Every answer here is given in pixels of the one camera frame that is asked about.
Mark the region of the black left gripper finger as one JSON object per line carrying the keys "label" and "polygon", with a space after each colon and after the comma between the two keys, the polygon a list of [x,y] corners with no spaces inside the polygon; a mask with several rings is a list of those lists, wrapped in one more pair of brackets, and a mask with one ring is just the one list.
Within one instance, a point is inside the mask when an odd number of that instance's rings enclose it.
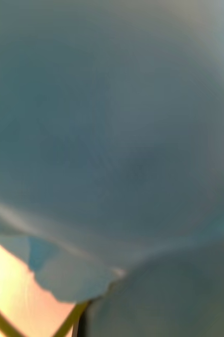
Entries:
{"label": "black left gripper finger", "polygon": [[84,337],[87,336],[87,311],[89,304],[85,307],[81,313],[78,321],[73,326],[73,336]]}

